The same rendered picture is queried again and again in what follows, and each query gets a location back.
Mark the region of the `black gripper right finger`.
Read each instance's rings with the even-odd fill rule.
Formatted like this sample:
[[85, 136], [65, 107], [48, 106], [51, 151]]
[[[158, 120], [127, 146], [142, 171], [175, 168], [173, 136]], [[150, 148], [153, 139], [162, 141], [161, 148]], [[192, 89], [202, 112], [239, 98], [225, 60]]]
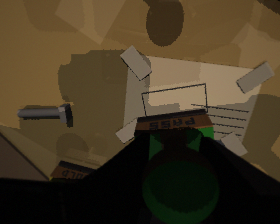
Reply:
[[211, 137], [201, 138], [199, 152], [218, 178], [215, 224], [280, 224], [280, 182]]

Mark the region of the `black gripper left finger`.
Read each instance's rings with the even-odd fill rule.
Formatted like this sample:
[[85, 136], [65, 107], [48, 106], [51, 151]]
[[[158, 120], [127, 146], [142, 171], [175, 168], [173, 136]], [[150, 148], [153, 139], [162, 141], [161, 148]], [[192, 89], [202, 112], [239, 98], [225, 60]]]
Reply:
[[0, 224], [137, 224], [150, 133], [76, 183], [0, 178]]

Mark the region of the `brown clipboard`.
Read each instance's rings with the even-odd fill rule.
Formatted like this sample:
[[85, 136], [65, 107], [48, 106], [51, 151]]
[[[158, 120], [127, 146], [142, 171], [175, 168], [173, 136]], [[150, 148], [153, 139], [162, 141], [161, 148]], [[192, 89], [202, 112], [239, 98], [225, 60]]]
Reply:
[[0, 178], [49, 182], [49, 179], [2, 133], [0, 133]]

